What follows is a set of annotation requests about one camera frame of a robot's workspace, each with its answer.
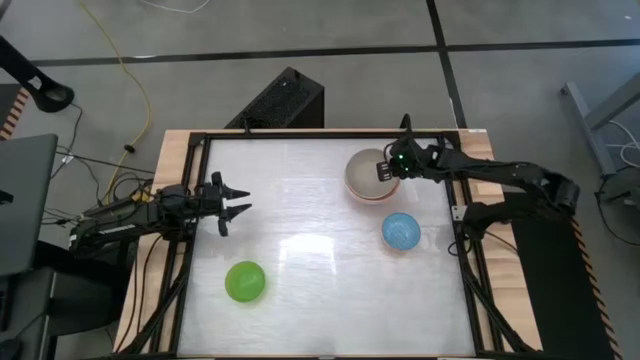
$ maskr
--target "black cable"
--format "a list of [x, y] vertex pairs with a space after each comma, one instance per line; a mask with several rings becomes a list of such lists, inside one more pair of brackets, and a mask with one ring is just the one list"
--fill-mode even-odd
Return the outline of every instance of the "black cable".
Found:
[[111, 343], [111, 348], [113, 349], [113, 345], [115, 345], [115, 343], [113, 342], [113, 336], [111, 336], [111, 333], [107, 328], [104, 328], [104, 332], [107, 333], [107, 336], [109, 337], [109, 342]]
[[[73, 144], [75, 144], [76, 142], [76, 136], [78, 135], [78, 124], [80, 124], [80, 119], [82, 118], [82, 114], [84, 114], [84, 111], [82, 110], [82, 108], [76, 104], [69, 104], [75, 108], [77, 108], [78, 110], [80, 110], [80, 114], [78, 115], [78, 118], [76, 119], [76, 123], [73, 126], [73, 135], [71, 136], [71, 142], [69, 142], [69, 145], [67, 146], [68, 152], [71, 152], [73, 150]], [[53, 174], [51, 175], [51, 179], [53, 179], [54, 177], [56, 177], [56, 175], [58, 175], [58, 173], [60, 172], [60, 170], [62, 170], [63, 167], [65, 167], [65, 165], [67, 165], [66, 163], [62, 163], [60, 164], [60, 166], [58, 166], [58, 168], [53, 172]]]
[[22, 329], [20, 329], [20, 331], [18, 331], [17, 334], [15, 334], [13, 336], [14, 339], [17, 339], [20, 337], [20, 335], [22, 335], [22, 333], [24, 333], [31, 325], [33, 325], [38, 319], [40, 319], [40, 317], [42, 317], [42, 315], [45, 315], [46, 311], [41, 312], [40, 314], [36, 315], [33, 319], [31, 319], [31, 321], [29, 321], [29, 323], [27, 325], [25, 325]]
[[102, 206], [102, 201], [100, 201], [100, 182], [98, 181], [98, 178], [96, 177], [96, 174], [93, 173], [93, 169], [91, 168], [91, 166], [89, 164], [87, 164], [86, 161], [84, 161], [82, 158], [75, 156], [73, 154], [71, 154], [71, 151], [69, 148], [62, 146], [62, 145], [58, 145], [57, 147], [59, 148], [63, 148], [65, 150], [67, 150], [67, 155], [68, 156], [73, 156], [75, 158], [78, 159], [78, 161], [80, 161], [86, 168], [87, 170], [89, 170], [89, 174], [91, 175], [91, 178], [93, 179], [93, 182], [96, 184], [96, 202], [99, 206]]
[[121, 169], [139, 171], [139, 172], [143, 172], [143, 173], [147, 173], [147, 174], [155, 174], [155, 172], [153, 172], [153, 171], [144, 170], [144, 169], [138, 169], [138, 168], [134, 168], [134, 167], [130, 167], [130, 166], [118, 165], [118, 164], [114, 164], [114, 163], [111, 163], [111, 162], [108, 162], [108, 161], [92, 159], [92, 158], [88, 158], [88, 157], [80, 156], [80, 155], [76, 155], [76, 154], [63, 153], [63, 152], [60, 152], [60, 151], [56, 151], [56, 154], [66, 155], [66, 156], [73, 156], [75, 158], [86, 160], [86, 161], [89, 161], [89, 162], [94, 162], [94, 163], [103, 164], [103, 165], [109, 165], [109, 166], [113, 166], [113, 167], [117, 167], [117, 168], [121, 168]]
[[504, 243], [505, 245], [507, 245], [511, 249], [513, 249], [513, 251], [515, 251], [516, 255], [518, 254], [518, 249], [515, 246], [513, 246], [511, 243], [509, 243], [507, 240], [505, 240], [505, 239], [501, 238], [500, 236], [492, 233], [491, 231], [485, 230], [484, 232], [489, 234], [489, 235], [491, 235], [496, 240], [501, 241], [502, 243]]
[[609, 226], [609, 223], [607, 222], [607, 219], [604, 216], [604, 211], [602, 210], [602, 201], [600, 199], [600, 195], [602, 194], [602, 189], [604, 189], [604, 186], [607, 184], [607, 182], [609, 181], [609, 179], [611, 179], [613, 176], [615, 175], [610, 175], [604, 178], [604, 180], [602, 181], [602, 184], [600, 185], [600, 188], [598, 189], [598, 192], [595, 193], [596, 196], [596, 204], [598, 205], [598, 212], [600, 213], [600, 218], [602, 219], [602, 222], [604, 223], [604, 227], [607, 229], [607, 231], [613, 235], [614, 238], [618, 239], [619, 241], [630, 245], [630, 246], [636, 246], [636, 247], [640, 247], [639, 243], [634, 243], [632, 241], [626, 240], [624, 238], [622, 238], [621, 236], [618, 236], [618, 234], [616, 234], [613, 229], [611, 229], [611, 226]]
[[127, 326], [127, 330], [125, 330], [124, 335], [122, 335], [122, 339], [120, 339], [120, 344], [116, 348], [116, 352], [120, 351], [122, 348], [122, 344], [124, 344], [127, 335], [129, 335], [129, 330], [131, 330], [131, 325], [133, 324], [133, 316], [136, 313], [136, 300], [138, 299], [138, 259], [133, 261], [133, 307], [131, 308], [131, 316], [129, 317], [129, 325]]
[[49, 211], [57, 211], [57, 212], [59, 212], [59, 213], [61, 213], [63, 215], [66, 215], [66, 216], [79, 217], [79, 215], [77, 215], [77, 214], [71, 214], [71, 213], [68, 213], [66, 211], [62, 211], [60, 209], [56, 209], [56, 208], [52, 208], [52, 207], [46, 207], [45, 209], [47, 209]]
[[71, 137], [71, 142], [69, 143], [69, 146], [67, 146], [69, 148], [69, 150], [73, 150], [73, 144], [75, 144], [76, 142], [76, 136], [78, 135], [78, 124], [80, 124], [80, 118], [82, 118], [82, 114], [84, 114], [84, 111], [82, 110], [82, 108], [74, 103], [69, 104], [73, 107], [75, 107], [76, 109], [80, 110], [80, 115], [78, 115], [78, 119], [76, 120], [76, 124], [73, 126], [73, 136]]
[[142, 323], [142, 305], [144, 304], [144, 286], [145, 286], [145, 278], [147, 275], [147, 265], [149, 264], [149, 259], [151, 258], [151, 253], [153, 252], [153, 248], [156, 247], [156, 244], [162, 238], [162, 234], [158, 235], [156, 240], [151, 244], [151, 248], [149, 249], [149, 253], [147, 254], [147, 258], [144, 260], [144, 266], [142, 267], [142, 294], [140, 295], [140, 312], [138, 312], [138, 333], [140, 332], [140, 324]]
[[[457, 253], [454, 253], [453, 251], [451, 251], [451, 249], [455, 246], [455, 244], [457, 243], [457, 240], [455, 240], [454, 242], [452, 242], [451, 244], [449, 244], [449, 246], [447, 247], [447, 252], [449, 253], [449, 255], [451, 256], [455, 256], [458, 257]], [[473, 244], [471, 243], [471, 241], [469, 241], [469, 248], [464, 250], [465, 254], [469, 254], [471, 252], [471, 248], [473, 248]]]

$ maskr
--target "power cord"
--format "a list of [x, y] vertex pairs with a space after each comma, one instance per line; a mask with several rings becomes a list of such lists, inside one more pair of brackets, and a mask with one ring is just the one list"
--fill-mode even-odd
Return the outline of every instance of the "power cord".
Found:
[[[82, 118], [82, 114], [84, 113], [84, 111], [82, 110], [82, 108], [74, 103], [69, 104], [73, 107], [75, 107], [76, 109], [80, 110], [80, 114], [78, 115], [78, 118], [76, 119], [76, 123], [73, 126], [73, 135], [71, 136], [71, 142], [69, 142], [69, 145], [67, 146], [67, 148], [69, 149], [68, 152], [71, 152], [73, 150], [73, 145], [76, 142], [76, 136], [78, 135], [78, 125], [80, 124], [80, 119]], [[60, 172], [60, 170], [62, 170], [62, 168], [67, 165], [67, 162], [62, 162], [62, 164], [60, 164], [60, 166], [58, 166], [58, 168], [53, 172], [53, 174], [51, 175], [50, 180], [53, 180], [53, 178], [56, 177], [56, 175], [58, 175], [58, 173]]]
[[609, 121], [609, 124], [613, 124], [616, 125], [617, 127], [619, 127], [622, 131], [624, 131], [627, 136], [629, 136], [629, 138], [631, 139], [630, 143], [627, 143], [625, 145], [619, 145], [619, 144], [607, 144], [606, 146], [608, 147], [619, 147], [620, 148], [620, 159], [622, 161], [624, 161], [625, 164], [629, 165], [629, 166], [633, 166], [633, 167], [640, 167], [640, 165], [631, 162], [629, 160], [627, 160], [627, 158], [624, 156], [624, 151], [629, 149], [629, 148], [636, 148], [638, 151], [640, 151], [640, 144], [638, 143], [638, 141], [636, 140], [636, 138], [633, 136], [633, 134], [631, 133], [631, 131], [629, 131], [629, 129], [627, 129], [626, 127], [624, 127], [622, 124], [620, 124], [617, 121]]
[[140, 328], [142, 324], [142, 305], [144, 305], [144, 287], [145, 287], [145, 279], [147, 275], [147, 265], [149, 265], [149, 259], [151, 258], [151, 253], [153, 249], [156, 247], [156, 244], [162, 238], [162, 234], [158, 235], [158, 237], [151, 244], [151, 248], [149, 249], [149, 253], [147, 253], [147, 258], [144, 260], [144, 266], [142, 267], [142, 294], [140, 295], [140, 311], [138, 312], [138, 326], [137, 333], [140, 333]]
[[600, 196], [602, 195], [602, 190], [604, 189], [604, 186], [607, 184], [607, 182], [614, 176], [616, 176], [617, 174], [614, 175], [609, 175], [603, 178], [602, 184], [600, 185], [600, 188], [598, 189], [598, 191], [594, 194], [596, 197], [596, 204], [598, 206], [598, 213], [600, 214], [600, 218], [602, 219], [602, 222], [604, 223], [604, 227], [607, 229], [607, 231], [609, 232], [609, 234], [611, 234], [614, 238], [616, 238], [617, 240], [630, 245], [630, 246], [634, 246], [634, 247], [640, 247], [640, 243], [635, 243], [629, 240], [624, 239], [623, 237], [619, 236], [618, 234], [616, 234], [613, 229], [611, 229], [611, 226], [609, 226], [609, 223], [607, 222], [606, 217], [604, 216], [604, 211], [602, 210], [602, 200], [600, 198]]
[[[144, 260], [144, 266], [142, 267], [142, 289], [141, 292], [142, 294], [140, 295], [140, 311], [138, 312], [138, 324], [136, 326], [136, 334], [140, 333], [140, 321], [142, 320], [142, 305], [144, 302], [144, 288], [145, 288], [145, 279], [146, 279], [146, 275], [147, 275], [147, 265], [149, 263], [149, 259], [151, 258], [151, 253], [153, 252], [153, 249], [155, 248], [156, 244], [158, 243], [158, 241], [162, 238], [162, 234], [160, 234], [156, 240], [153, 242], [153, 244], [151, 245], [151, 248], [149, 249], [149, 252], [147, 253], [147, 257]], [[129, 324], [127, 325], [127, 329], [124, 332], [124, 335], [122, 336], [122, 339], [120, 339], [120, 343], [118, 344], [118, 347], [116, 348], [116, 353], [119, 352], [122, 349], [122, 345], [125, 341], [125, 339], [127, 338], [127, 335], [129, 335], [129, 331], [131, 330], [131, 326], [133, 325], [133, 318], [135, 316], [135, 312], [136, 312], [136, 308], [137, 308], [137, 299], [138, 299], [138, 260], [136, 258], [136, 260], [133, 263], [133, 307], [131, 309], [131, 316], [129, 317]]]
[[118, 165], [116, 163], [112, 163], [112, 162], [109, 162], [109, 161], [92, 159], [92, 158], [88, 158], [86, 156], [80, 156], [78, 154], [72, 154], [72, 153], [69, 153], [69, 152], [63, 153], [61, 151], [56, 151], [56, 154], [73, 156], [74, 158], [77, 158], [77, 159], [82, 159], [82, 160], [86, 160], [86, 161], [89, 161], [89, 162], [94, 162], [94, 163], [97, 163], [97, 164], [109, 165], [109, 166], [113, 166], [113, 167], [115, 167], [117, 169], [127, 169], [127, 170], [139, 171], [139, 172], [147, 173], [147, 174], [155, 174], [155, 172], [153, 172], [151, 170], [134, 168], [134, 167], [131, 167], [131, 166]]
[[515, 252], [515, 253], [516, 253], [516, 255], [518, 255], [518, 249], [517, 249], [515, 246], [513, 246], [510, 242], [508, 242], [507, 240], [505, 240], [505, 239], [501, 238], [500, 236], [498, 236], [498, 235], [496, 235], [496, 234], [492, 233], [492, 232], [491, 232], [491, 231], [489, 231], [489, 230], [485, 230], [484, 232], [485, 232], [485, 233], [487, 233], [487, 234], [489, 234], [489, 235], [491, 235], [494, 239], [496, 239], [496, 240], [498, 240], [498, 241], [502, 242], [502, 243], [503, 243], [503, 244], [505, 244], [506, 246], [510, 247], [510, 248], [513, 250], [513, 252]]
[[120, 343], [116, 348], [115, 352], [119, 352], [122, 348], [122, 344], [129, 335], [129, 331], [131, 330], [131, 325], [133, 325], [133, 316], [136, 312], [136, 302], [138, 299], [138, 257], [133, 261], [133, 306], [131, 307], [131, 316], [129, 317], [129, 325], [127, 325], [127, 329], [124, 331], [124, 335], [122, 335], [122, 339], [120, 339]]
[[205, 6], [207, 6], [209, 1], [210, 0], [205, 0], [204, 3], [202, 3], [201, 5], [199, 5], [198, 7], [196, 7], [193, 10], [182, 10], [182, 9], [174, 9], [174, 8], [170, 8], [168, 6], [162, 6], [162, 5], [154, 4], [154, 3], [146, 1], [146, 0], [140, 0], [140, 2], [143, 2], [143, 3], [145, 3], [145, 4], [149, 5], [149, 6], [157, 7], [158, 9], [162, 9], [162, 10], [179, 12], [179, 13], [182, 13], [182, 14], [193, 14], [195, 12], [198, 12], [200, 9], [202, 9]]
[[[87, 7], [87, 5], [84, 3], [84, 0], [80, 0], [80, 6], [82, 6], [82, 9], [84, 9], [84, 11], [87, 13], [87, 15], [89, 15], [89, 17], [93, 20], [93, 22], [98, 26], [98, 28], [100, 29], [100, 31], [102, 32], [104, 37], [107, 39], [109, 45], [111, 46], [111, 49], [113, 49], [113, 52], [116, 54], [116, 57], [118, 58], [118, 62], [120, 63], [120, 67], [122, 68], [122, 71], [127, 76], [129, 76], [131, 78], [131, 80], [133, 80], [136, 83], [136, 85], [140, 89], [140, 92], [142, 93], [142, 96], [144, 97], [145, 111], [146, 111], [146, 121], [145, 121], [144, 127], [142, 128], [142, 130], [140, 130], [138, 135], [133, 139], [133, 141], [131, 141], [130, 144], [127, 144], [127, 145], [124, 146], [125, 152], [122, 154], [122, 156], [120, 157], [120, 160], [118, 161], [118, 166], [120, 167], [120, 166], [122, 166], [122, 163], [126, 159], [127, 155], [129, 153], [134, 153], [135, 152], [135, 148], [134, 148], [135, 144], [147, 132], [147, 129], [151, 125], [151, 101], [149, 100], [149, 96], [147, 95], [147, 91], [144, 89], [144, 86], [142, 86], [140, 81], [129, 71], [127, 66], [122, 61], [122, 56], [120, 55], [120, 52], [118, 51], [118, 48], [114, 44], [113, 39], [111, 39], [111, 36], [109, 36], [109, 34], [107, 33], [107, 30], [105, 30], [105, 28], [102, 26], [100, 21], [93, 15], [93, 13], [91, 13], [91, 11]], [[109, 180], [109, 184], [107, 185], [107, 193], [110, 193], [112, 191], [115, 178], [118, 175], [119, 167], [117, 167], [114, 170], [113, 175], [111, 176], [111, 180]]]

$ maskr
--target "yellow cable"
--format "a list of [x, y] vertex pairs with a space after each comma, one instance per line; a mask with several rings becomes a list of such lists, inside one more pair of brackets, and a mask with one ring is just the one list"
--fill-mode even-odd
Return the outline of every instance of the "yellow cable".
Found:
[[[116, 53], [116, 57], [118, 57], [118, 62], [120, 63], [120, 66], [122, 67], [122, 71], [125, 74], [127, 74], [131, 78], [131, 80], [133, 80], [136, 83], [136, 85], [138, 85], [138, 88], [140, 88], [140, 91], [142, 92], [142, 95], [144, 96], [145, 110], [146, 110], [146, 113], [147, 113], [147, 120], [145, 121], [145, 124], [144, 124], [144, 127], [142, 128], [142, 130], [140, 130], [140, 132], [135, 137], [135, 139], [133, 139], [133, 141], [129, 144], [131, 146], [134, 146], [138, 142], [138, 140], [140, 140], [142, 135], [144, 135], [144, 133], [147, 132], [147, 129], [151, 125], [151, 101], [149, 101], [149, 96], [147, 95], [147, 92], [145, 91], [144, 86], [142, 86], [140, 81], [138, 81], [138, 79], [131, 72], [129, 72], [129, 69], [127, 69], [127, 66], [122, 61], [122, 56], [120, 56], [120, 52], [118, 51], [118, 48], [116, 48], [116, 45], [113, 43], [113, 40], [111, 39], [109, 34], [107, 34], [107, 31], [104, 29], [102, 24], [100, 24], [100, 21], [98, 21], [98, 19], [91, 13], [91, 11], [89, 10], [89, 8], [87, 8], [87, 5], [84, 3], [83, 0], [79, 0], [79, 1], [80, 1], [80, 6], [82, 6], [84, 11], [87, 13], [87, 15], [89, 15], [89, 17], [93, 20], [93, 22], [96, 23], [96, 25], [98, 26], [100, 31], [102, 31], [102, 34], [104, 35], [104, 37], [109, 42], [109, 45], [111, 45], [111, 48]], [[124, 162], [124, 159], [127, 157], [128, 153], [129, 153], [128, 151], [125, 151], [122, 154], [122, 156], [120, 157], [120, 161], [118, 161], [118, 166], [122, 165], [122, 163]], [[113, 172], [113, 175], [111, 176], [111, 180], [109, 180], [109, 185], [107, 186], [107, 193], [105, 194], [107, 204], [109, 204], [109, 194], [113, 190], [112, 189], [113, 182], [115, 181], [116, 176], [118, 176], [118, 171], [119, 170], [120, 170], [120, 168], [116, 168], [115, 171]]]

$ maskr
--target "wooden table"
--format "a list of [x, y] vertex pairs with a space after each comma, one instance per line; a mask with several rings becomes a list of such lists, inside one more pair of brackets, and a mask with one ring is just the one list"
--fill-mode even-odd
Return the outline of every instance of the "wooden table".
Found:
[[[273, 130], [254, 130], [254, 132], [303, 132], [303, 131], [323, 131], [323, 132], [393, 132], [397, 129], [322, 129], [322, 130], [300, 130], [300, 129], [273, 129]], [[162, 149], [158, 159], [156, 174], [153, 188], [158, 189], [168, 185], [179, 184], [182, 180], [182, 172], [184, 169], [184, 161], [187, 153], [187, 144], [191, 132], [208, 132], [208, 133], [242, 133], [242, 130], [169, 130], [165, 133]], [[461, 148], [469, 156], [481, 159], [493, 159], [493, 152], [486, 130], [460, 130], [459, 136], [461, 140]], [[200, 153], [196, 152], [194, 164], [192, 167], [190, 186], [193, 186], [196, 179], [196, 173], [200, 162]], [[492, 204], [504, 201], [502, 187], [497, 184], [487, 183], [483, 181], [470, 180], [469, 186], [473, 201]], [[458, 203], [463, 203], [462, 191], [460, 184], [454, 184], [456, 198]], [[513, 232], [510, 225], [494, 224], [489, 230], [505, 239], [512, 245], [515, 244]], [[142, 292], [142, 274], [143, 264], [152, 243], [157, 238], [157, 234], [151, 234], [140, 238], [138, 246], [138, 255], [136, 261], [136, 271], [138, 276], [138, 299]], [[531, 302], [525, 283], [524, 274], [517, 254], [510, 248], [501, 244], [499, 241], [487, 236], [483, 241], [486, 265], [493, 291], [493, 298], [496, 306], [500, 309], [504, 317], [511, 326], [520, 334], [522, 339], [530, 346], [541, 349], [538, 328], [531, 308]], [[121, 348], [126, 347], [135, 337], [138, 325], [138, 316], [142, 311], [141, 325], [146, 323], [158, 304], [158, 295], [165, 270], [165, 261], [167, 256], [169, 243], [160, 241], [153, 249], [149, 257], [146, 269], [146, 283], [144, 289], [144, 303], [142, 309], [139, 301], [136, 302], [134, 309], [134, 281], [129, 282], [127, 298], [123, 307], [120, 327], [115, 341], [114, 351], [123, 340], [123, 336], [130, 323], [131, 313], [134, 312], [131, 330], [124, 338]], [[174, 276], [182, 263], [182, 256], [177, 255], [176, 266], [174, 267]], [[480, 327], [483, 336], [483, 342], [486, 349], [493, 349], [491, 341], [491, 333], [489, 330], [489, 321], [484, 312], [482, 305], [477, 302], [478, 313], [480, 318]], [[163, 322], [162, 336], [160, 341], [160, 351], [169, 350], [171, 327], [173, 324], [173, 316], [175, 312], [175, 301], [165, 316]]]

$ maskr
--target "metal stand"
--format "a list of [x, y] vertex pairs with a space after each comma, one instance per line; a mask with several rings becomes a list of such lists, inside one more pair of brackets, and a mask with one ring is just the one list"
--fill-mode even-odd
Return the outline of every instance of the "metal stand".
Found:
[[560, 92], [571, 99], [578, 117], [578, 124], [598, 160], [602, 175], [615, 174], [617, 170], [613, 159], [598, 130], [640, 99], [640, 73], [619, 87], [593, 110], [589, 110], [575, 83], [567, 82]]

